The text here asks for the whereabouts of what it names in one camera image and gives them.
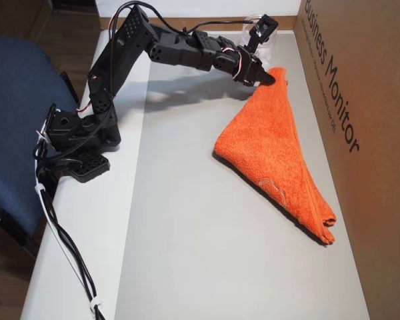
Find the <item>towel logo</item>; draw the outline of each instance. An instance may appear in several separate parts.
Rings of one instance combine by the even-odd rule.
[[[269,178],[262,179],[258,183],[258,186],[286,209],[286,193],[284,190],[278,188],[273,180]]]

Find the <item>robotic arm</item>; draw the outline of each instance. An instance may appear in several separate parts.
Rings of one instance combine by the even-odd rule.
[[[254,52],[276,28],[275,20],[262,16],[250,31],[249,44],[242,47],[224,37],[209,37],[203,31],[194,30],[190,35],[152,25],[140,6],[134,5],[89,72],[87,82],[93,114],[80,118],[76,113],[51,106],[44,136],[61,154],[46,157],[42,141],[43,145],[35,150],[35,154],[40,151],[37,175],[62,172],[86,182],[109,169],[109,162],[101,152],[121,141],[113,99],[143,51],[157,63],[204,71],[213,66],[247,86],[257,81],[272,85],[274,78],[264,71]]]

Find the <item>cardboard box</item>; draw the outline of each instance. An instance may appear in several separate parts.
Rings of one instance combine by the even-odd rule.
[[[303,0],[295,35],[370,317],[400,319],[400,1]]]

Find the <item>chair backrest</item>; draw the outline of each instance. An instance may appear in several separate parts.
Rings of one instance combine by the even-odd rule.
[[[0,208],[32,234],[42,210],[32,151],[52,103],[77,106],[46,54],[34,43],[0,37]]]

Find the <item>orange microfiber towel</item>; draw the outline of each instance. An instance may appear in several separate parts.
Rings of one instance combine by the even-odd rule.
[[[222,132],[215,152],[329,245],[336,216],[304,162],[287,98],[286,70],[272,68],[275,83],[261,85]]]

